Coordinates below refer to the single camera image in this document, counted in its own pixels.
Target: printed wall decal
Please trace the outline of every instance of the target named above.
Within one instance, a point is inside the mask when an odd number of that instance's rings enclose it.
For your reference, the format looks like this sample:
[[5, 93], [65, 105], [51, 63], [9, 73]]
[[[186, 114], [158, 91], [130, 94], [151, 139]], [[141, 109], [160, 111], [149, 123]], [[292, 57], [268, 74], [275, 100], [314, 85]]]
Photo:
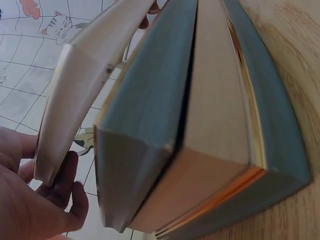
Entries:
[[84, 150], [77, 152], [79, 156], [86, 155], [91, 149], [94, 148], [94, 128], [86, 128], [84, 133], [79, 133], [74, 139], [74, 142], [85, 148]]
[[33, 19], [40, 18], [40, 9], [38, 8], [38, 4], [33, 0], [19, 0], [22, 5], [23, 13], [26, 16], [32, 16]]
[[43, 29], [41, 33], [56, 39], [56, 44], [61, 45], [69, 42], [76, 33], [87, 26], [87, 23], [79, 23], [72, 25], [71, 17], [62, 15], [57, 10], [54, 11], [54, 17], [50, 21], [47, 28]]

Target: wooden surface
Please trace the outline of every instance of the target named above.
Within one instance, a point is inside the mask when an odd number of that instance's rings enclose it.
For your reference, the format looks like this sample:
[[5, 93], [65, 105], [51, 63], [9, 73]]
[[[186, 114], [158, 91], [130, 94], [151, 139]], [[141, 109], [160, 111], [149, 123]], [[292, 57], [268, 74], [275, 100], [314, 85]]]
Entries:
[[320, 239], [320, 1], [239, 1], [260, 33], [288, 91], [313, 182], [264, 212], [201, 240]]

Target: finger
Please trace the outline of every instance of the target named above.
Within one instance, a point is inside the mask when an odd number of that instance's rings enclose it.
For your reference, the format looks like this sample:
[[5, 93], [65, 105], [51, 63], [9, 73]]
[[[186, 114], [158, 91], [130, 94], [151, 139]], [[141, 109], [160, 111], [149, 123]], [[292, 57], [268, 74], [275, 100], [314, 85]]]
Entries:
[[24, 134], [21, 132], [17, 132], [16, 134], [19, 136], [22, 146], [22, 159], [33, 159], [36, 153], [37, 147], [37, 136]]
[[25, 164], [21, 165], [18, 170], [18, 176], [25, 181], [27, 184], [34, 178], [34, 161], [30, 160]]
[[148, 14], [157, 14], [159, 13], [159, 5], [157, 1], [155, 1], [152, 6], [150, 7], [150, 10], [148, 11]]
[[62, 167], [61, 173], [58, 175], [51, 193], [47, 199], [59, 208], [65, 209], [68, 205], [72, 187], [75, 181], [78, 155], [74, 151], [67, 154], [65, 164]]
[[84, 186], [76, 181], [72, 186], [72, 207], [66, 213], [68, 220], [65, 232], [76, 231], [82, 228], [89, 210], [89, 201]]
[[145, 16], [142, 22], [140, 23], [139, 29], [146, 29], [147, 27], [149, 27], [149, 21], [147, 16]]

